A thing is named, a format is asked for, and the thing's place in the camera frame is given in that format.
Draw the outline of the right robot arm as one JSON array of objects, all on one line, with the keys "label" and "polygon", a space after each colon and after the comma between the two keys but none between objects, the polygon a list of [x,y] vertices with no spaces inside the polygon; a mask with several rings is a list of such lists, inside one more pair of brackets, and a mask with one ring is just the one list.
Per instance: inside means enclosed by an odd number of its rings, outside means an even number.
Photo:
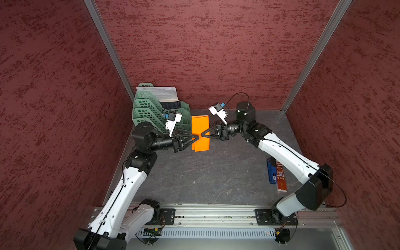
[{"label": "right robot arm", "polygon": [[267,214],[268,221],[282,224],[298,211],[318,209],[333,190],[332,168],[306,158],[279,139],[266,125],[257,122],[256,110],[250,102],[237,104],[236,119],[230,123],[226,120],[228,115],[224,107],[219,103],[209,107],[210,113],[220,120],[209,127],[215,134],[205,130],[202,136],[224,141],[239,133],[246,142],[273,157],[302,183],[295,193],[281,198],[271,207]]}]

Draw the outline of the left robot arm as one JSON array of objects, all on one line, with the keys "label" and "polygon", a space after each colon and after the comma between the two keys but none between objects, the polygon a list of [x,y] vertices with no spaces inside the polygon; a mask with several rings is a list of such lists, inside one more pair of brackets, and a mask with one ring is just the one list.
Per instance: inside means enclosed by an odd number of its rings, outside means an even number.
[{"label": "left robot arm", "polygon": [[183,151],[200,137],[183,129],[164,134],[150,122],[142,122],[133,130],[132,138],[135,148],[122,165],[115,191],[88,228],[78,230],[74,237],[78,250],[124,250],[144,225],[157,223],[160,205],[154,200],[145,199],[129,217],[125,215],[157,160],[156,152],[168,148]]}]

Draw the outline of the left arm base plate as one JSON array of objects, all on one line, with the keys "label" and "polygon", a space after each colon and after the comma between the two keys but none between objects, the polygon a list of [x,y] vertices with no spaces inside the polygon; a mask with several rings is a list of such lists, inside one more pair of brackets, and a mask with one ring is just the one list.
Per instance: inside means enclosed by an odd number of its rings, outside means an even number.
[{"label": "left arm base plate", "polygon": [[176,210],[174,208],[156,208],[153,218],[147,225],[170,226],[174,224]]}]

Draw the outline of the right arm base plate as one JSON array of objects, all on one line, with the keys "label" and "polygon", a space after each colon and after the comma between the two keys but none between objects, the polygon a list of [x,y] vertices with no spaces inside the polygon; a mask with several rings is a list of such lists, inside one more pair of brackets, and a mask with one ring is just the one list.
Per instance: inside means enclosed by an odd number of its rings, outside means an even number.
[{"label": "right arm base plate", "polygon": [[296,213],[284,216],[277,209],[255,209],[255,218],[259,226],[297,226]]}]

